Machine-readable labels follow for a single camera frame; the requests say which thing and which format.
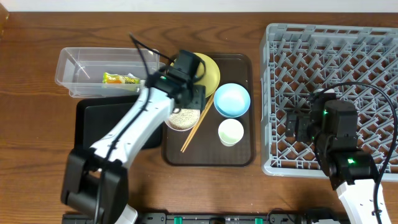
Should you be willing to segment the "green orange snack wrapper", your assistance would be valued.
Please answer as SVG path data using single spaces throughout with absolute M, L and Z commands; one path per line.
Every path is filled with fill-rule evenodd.
M 140 82 L 141 80 L 131 73 L 118 75 L 105 72 L 103 74 L 103 83 L 106 84 L 140 84 Z

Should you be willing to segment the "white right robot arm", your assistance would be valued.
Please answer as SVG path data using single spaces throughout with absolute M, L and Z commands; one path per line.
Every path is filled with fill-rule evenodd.
M 390 223 L 381 172 L 372 156 L 358 147 L 358 112 L 335 93 L 313 96 L 309 113 L 287 112 L 285 134 L 312 143 L 315 157 L 338 194 L 351 223 Z

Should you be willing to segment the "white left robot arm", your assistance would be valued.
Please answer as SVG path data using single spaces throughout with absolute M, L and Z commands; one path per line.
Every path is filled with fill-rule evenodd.
M 89 148 L 74 147 L 67 158 L 60 200 L 94 223 L 135 223 L 128 204 L 128 171 L 152 133 L 175 108 L 203 110 L 205 87 L 197 75 L 204 61 L 181 50 L 176 59 L 148 74 L 137 101 L 117 125 Z

